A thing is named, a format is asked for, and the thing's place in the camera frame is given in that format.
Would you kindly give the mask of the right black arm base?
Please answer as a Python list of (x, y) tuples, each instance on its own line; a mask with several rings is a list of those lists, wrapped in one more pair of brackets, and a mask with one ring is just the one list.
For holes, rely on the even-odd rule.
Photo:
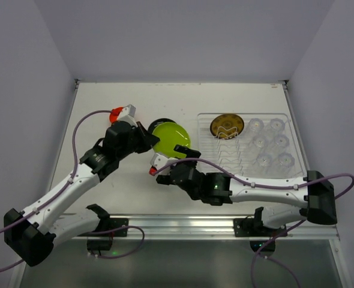
[(287, 236), (286, 226), (272, 229), (263, 226), (262, 211), (263, 207), (257, 208), (253, 216), (233, 219), (233, 231), (237, 238), (273, 238), (279, 233), (283, 233), (283, 237)]

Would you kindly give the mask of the green plate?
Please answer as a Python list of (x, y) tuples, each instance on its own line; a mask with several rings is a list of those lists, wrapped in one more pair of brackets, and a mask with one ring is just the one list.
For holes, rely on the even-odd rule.
[(165, 122), (155, 127), (152, 134), (160, 139), (153, 150), (169, 158), (185, 158), (186, 155), (174, 150), (176, 145), (190, 148), (191, 139), (187, 131), (177, 123)]

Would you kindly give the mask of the orange plastic bowl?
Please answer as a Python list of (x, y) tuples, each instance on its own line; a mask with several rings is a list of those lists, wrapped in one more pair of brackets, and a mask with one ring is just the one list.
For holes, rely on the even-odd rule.
[(120, 106), (120, 107), (116, 107), (110, 111), (109, 121), (111, 124), (113, 124), (114, 122), (116, 122), (117, 120), (119, 120), (123, 117), (123, 115), (124, 115), (122, 113), (123, 110), (124, 110), (124, 107)]

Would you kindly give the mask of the black plate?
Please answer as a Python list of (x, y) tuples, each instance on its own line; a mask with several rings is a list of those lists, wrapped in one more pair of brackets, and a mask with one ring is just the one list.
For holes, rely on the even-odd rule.
[(153, 131), (161, 124), (163, 123), (167, 123), (167, 122), (172, 122), (175, 123), (174, 120), (169, 119), (169, 118), (159, 118), (154, 120), (152, 123), (150, 123), (149, 127), (148, 127), (148, 132), (149, 133), (153, 133)]

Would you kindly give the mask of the yellow patterned plate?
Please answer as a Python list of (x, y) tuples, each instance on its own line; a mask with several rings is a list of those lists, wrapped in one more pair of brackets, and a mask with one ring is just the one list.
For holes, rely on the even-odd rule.
[(240, 135), (244, 127), (244, 120), (240, 116), (225, 113), (212, 120), (209, 131), (215, 138), (229, 140)]

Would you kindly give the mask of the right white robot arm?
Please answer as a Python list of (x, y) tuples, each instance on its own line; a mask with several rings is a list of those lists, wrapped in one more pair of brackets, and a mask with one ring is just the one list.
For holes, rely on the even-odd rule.
[(278, 230), (288, 223), (306, 220), (313, 224), (335, 225), (337, 212), (334, 186), (318, 171), (305, 177), (261, 179), (233, 175), (219, 167), (218, 172), (197, 169), (200, 152), (178, 145), (186, 158), (177, 159), (155, 153), (150, 174), (162, 185), (175, 185), (191, 200), (211, 206), (241, 202), (266, 202), (255, 210), (252, 227)]

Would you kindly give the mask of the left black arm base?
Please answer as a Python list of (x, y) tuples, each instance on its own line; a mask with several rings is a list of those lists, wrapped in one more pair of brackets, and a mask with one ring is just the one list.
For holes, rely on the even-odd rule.
[(101, 255), (102, 251), (109, 251), (113, 245), (114, 236), (126, 237), (127, 230), (119, 230), (117, 232), (108, 232), (108, 230), (122, 228), (128, 225), (127, 218), (111, 218), (110, 214), (97, 204), (92, 204), (86, 207), (88, 210), (94, 212), (98, 217), (97, 227), (88, 232), (89, 236), (99, 236), (102, 240), (87, 240), (86, 248), (91, 253), (98, 253)]

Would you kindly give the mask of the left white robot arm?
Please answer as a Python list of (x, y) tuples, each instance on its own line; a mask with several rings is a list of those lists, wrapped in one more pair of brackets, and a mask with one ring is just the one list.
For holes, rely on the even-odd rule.
[(114, 122), (103, 138), (76, 161), (76, 167), (38, 201), (19, 212), (4, 215), (5, 243), (29, 266), (43, 262), (60, 243), (84, 233), (108, 234), (109, 214), (92, 204), (81, 213), (64, 217), (63, 213), (82, 195), (94, 188), (119, 167), (132, 153), (152, 149), (159, 138), (141, 123)]

